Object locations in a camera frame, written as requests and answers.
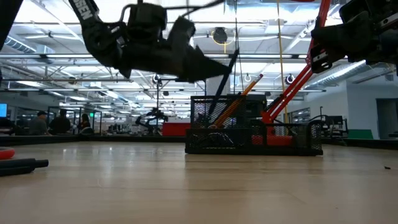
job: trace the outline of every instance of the black mesh basket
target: black mesh basket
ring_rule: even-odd
[[[247,121],[245,101],[224,122],[224,128],[208,128],[237,99],[222,96],[213,114],[208,114],[212,96],[192,97],[192,129],[187,130],[185,152],[190,154],[255,154],[281,156],[322,155],[321,124],[264,124]]]

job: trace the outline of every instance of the white wall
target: white wall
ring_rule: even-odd
[[[350,129],[370,129],[374,139],[379,139],[376,99],[398,98],[395,85],[348,85],[348,110]]]
[[[28,92],[28,97],[19,93],[0,93],[0,103],[9,106],[47,111],[49,106],[59,106],[59,100],[52,96],[40,95],[36,92]]]
[[[348,119],[348,100],[346,82],[341,82],[336,87],[325,88],[324,93],[309,93],[304,101],[293,101],[287,106],[287,111],[297,111],[310,108],[311,118],[322,114],[329,116],[343,116]]]

